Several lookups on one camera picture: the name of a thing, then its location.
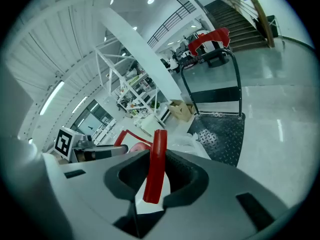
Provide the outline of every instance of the metal staircase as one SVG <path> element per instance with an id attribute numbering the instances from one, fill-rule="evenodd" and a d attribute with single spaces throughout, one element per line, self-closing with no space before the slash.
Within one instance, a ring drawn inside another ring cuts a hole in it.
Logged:
<path id="1" fill-rule="evenodd" d="M 240 13 L 221 0 L 205 6 L 207 16 L 215 28 L 226 27 L 230 33 L 230 48 L 233 52 L 260 47 L 269 47 L 266 39 Z"/>

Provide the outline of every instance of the black sticker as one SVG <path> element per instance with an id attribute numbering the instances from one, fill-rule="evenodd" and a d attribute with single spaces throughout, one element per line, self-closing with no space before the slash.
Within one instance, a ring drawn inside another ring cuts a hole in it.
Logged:
<path id="1" fill-rule="evenodd" d="M 56 138 L 55 149 L 67 157 L 71 146 L 71 140 L 72 135 L 60 129 Z"/>

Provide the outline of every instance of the cardboard box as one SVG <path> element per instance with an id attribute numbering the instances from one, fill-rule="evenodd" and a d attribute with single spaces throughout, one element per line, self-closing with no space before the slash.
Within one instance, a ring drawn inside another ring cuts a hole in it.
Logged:
<path id="1" fill-rule="evenodd" d="M 191 115 L 194 115 L 196 113 L 196 108 L 193 104 L 187 104 L 186 105 L 191 113 Z"/>
<path id="2" fill-rule="evenodd" d="M 168 106 L 170 112 L 179 120 L 188 122 L 192 115 L 187 104 L 178 99 L 172 99 L 171 101 L 171 104 Z"/>

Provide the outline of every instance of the metal plate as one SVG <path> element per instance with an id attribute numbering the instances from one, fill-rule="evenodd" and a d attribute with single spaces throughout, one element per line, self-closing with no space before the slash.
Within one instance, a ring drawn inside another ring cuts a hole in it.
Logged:
<path id="1" fill-rule="evenodd" d="M 192 93 L 195 103 L 236 102 L 240 99 L 238 86 L 213 90 L 202 90 Z"/>
<path id="2" fill-rule="evenodd" d="M 236 167 L 240 158 L 245 132 L 245 114 L 213 112 L 197 114 L 188 133 L 198 134 L 209 157 Z"/>

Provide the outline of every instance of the wooden handrail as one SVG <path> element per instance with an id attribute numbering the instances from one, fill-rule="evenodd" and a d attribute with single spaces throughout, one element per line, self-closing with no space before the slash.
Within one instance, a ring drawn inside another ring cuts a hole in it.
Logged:
<path id="1" fill-rule="evenodd" d="M 266 16 L 264 10 L 262 9 L 258 0 L 251 0 L 251 2 L 253 3 L 253 6 L 258 13 L 258 17 L 259 17 L 261 24 L 262 24 L 262 27 L 266 33 L 266 39 L 268 41 L 268 45 L 270 47 L 275 47 L 274 36 L 272 34 L 271 27 L 269 25 L 269 22 L 268 22 L 268 19 L 267 19 L 267 16 Z"/>
<path id="2" fill-rule="evenodd" d="M 251 0 L 254 8 L 253 8 L 252 6 L 250 6 L 249 4 L 244 3 L 244 2 L 241 1 L 241 0 L 236 0 L 236 1 L 237 1 L 237 2 L 240 2 L 241 5 L 242 5 L 242 4 L 245 4 L 246 6 L 249 6 L 251 9 L 253 9 L 253 10 L 255 10 L 255 11 L 257 12 L 257 16 L 258 16 L 258 18 L 259 18 L 259 20 L 260 20 L 260 22 L 261 22 L 261 26 L 263 27 L 263 30 L 265 31 L 266 39 L 267 39 L 267 43 L 268 43 L 269 47 L 271 47 L 271 48 L 275 47 L 275 41 L 274 41 L 274 36 L 273 36 L 273 34 L 272 34 L 272 31 L 271 31 L 271 27 L 270 27 L 270 25 L 269 25 L 267 16 L 266 16 L 264 10 L 262 9 L 259 1 L 258 1 L 258 0 Z M 234 7 L 234 9 L 237 10 L 237 7 L 236 7 L 236 5 L 233 3 L 233 1 L 232 1 L 232 0 L 229 0 L 229 2 L 232 4 L 232 6 Z"/>

